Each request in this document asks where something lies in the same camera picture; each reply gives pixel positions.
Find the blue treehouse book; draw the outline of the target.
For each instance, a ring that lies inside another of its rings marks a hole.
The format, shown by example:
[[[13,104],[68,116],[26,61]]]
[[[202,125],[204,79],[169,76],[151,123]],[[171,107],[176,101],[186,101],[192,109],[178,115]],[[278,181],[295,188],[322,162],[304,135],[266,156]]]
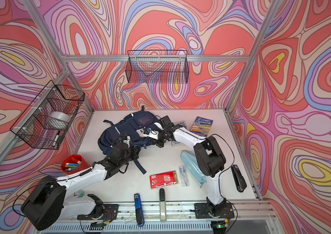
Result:
[[[197,117],[190,128],[190,131],[196,135],[207,137],[212,127],[213,120]]]

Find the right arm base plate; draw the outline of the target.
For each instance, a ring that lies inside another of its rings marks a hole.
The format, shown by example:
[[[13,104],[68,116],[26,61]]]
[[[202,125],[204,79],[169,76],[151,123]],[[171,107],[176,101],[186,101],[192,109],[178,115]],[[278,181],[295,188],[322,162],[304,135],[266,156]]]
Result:
[[[218,205],[195,203],[193,210],[197,219],[223,218],[230,220],[235,217],[232,204],[227,201]]]

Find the grey treehouse book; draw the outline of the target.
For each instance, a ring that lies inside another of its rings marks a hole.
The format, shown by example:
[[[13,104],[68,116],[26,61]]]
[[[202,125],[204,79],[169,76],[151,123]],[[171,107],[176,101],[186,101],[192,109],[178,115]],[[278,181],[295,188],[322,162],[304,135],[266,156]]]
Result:
[[[178,121],[178,122],[174,122],[174,125],[180,125],[181,127],[184,127],[184,128],[187,127],[187,123],[186,123],[186,121]],[[172,147],[183,145],[183,143],[180,142],[180,141],[178,141],[178,139],[180,139],[180,134],[177,134],[177,135],[176,135],[176,140],[173,140],[173,141],[171,142],[171,146],[172,146]]]

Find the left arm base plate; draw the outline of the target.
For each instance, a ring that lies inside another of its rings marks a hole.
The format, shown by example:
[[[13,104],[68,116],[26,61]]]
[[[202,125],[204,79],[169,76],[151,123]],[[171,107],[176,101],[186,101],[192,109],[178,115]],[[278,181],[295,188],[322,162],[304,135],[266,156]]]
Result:
[[[118,215],[118,204],[97,205],[89,215],[78,215],[78,220],[113,221]]]

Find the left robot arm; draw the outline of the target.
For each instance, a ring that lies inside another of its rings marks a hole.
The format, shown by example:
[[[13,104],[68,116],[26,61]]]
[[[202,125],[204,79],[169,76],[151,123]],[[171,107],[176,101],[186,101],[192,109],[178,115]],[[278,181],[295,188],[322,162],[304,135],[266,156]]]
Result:
[[[114,141],[111,153],[91,167],[67,176],[46,176],[41,179],[22,204],[22,214],[39,231],[50,227],[59,219],[77,215],[100,219],[105,213],[105,207],[98,196],[88,194],[75,198],[72,195],[122,173],[123,166],[128,166],[129,162],[139,158],[140,147],[133,146],[126,134],[121,134],[119,139]]]

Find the navy blue backpack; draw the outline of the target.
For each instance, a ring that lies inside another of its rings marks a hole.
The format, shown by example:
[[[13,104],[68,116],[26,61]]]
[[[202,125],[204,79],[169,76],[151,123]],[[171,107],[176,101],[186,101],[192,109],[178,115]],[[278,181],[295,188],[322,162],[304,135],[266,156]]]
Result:
[[[104,122],[109,123],[111,126],[99,137],[98,147],[102,153],[107,156],[112,150],[113,141],[122,133],[126,133],[130,137],[132,146],[140,147],[140,149],[150,146],[151,138],[144,136],[143,127],[146,123],[150,121],[155,122],[157,119],[159,120],[153,113],[145,111],[145,109],[142,108],[138,112],[127,115],[117,124],[104,120]],[[138,160],[133,162],[142,174],[146,174],[146,170]]]

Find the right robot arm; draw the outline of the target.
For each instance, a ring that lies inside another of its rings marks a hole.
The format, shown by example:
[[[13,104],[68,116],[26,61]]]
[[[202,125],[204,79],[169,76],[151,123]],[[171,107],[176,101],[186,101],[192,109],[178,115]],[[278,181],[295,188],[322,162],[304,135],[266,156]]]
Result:
[[[227,160],[215,137],[202,137],[192,133],[179,124],[175,125],[168,116],[146,123],[143,134],[152,138],[159,148],[164,147],[167,141],[178,141],[193,149],[197,165],[207,178],[207,202],[214,207],[225,204],[219,176]]]

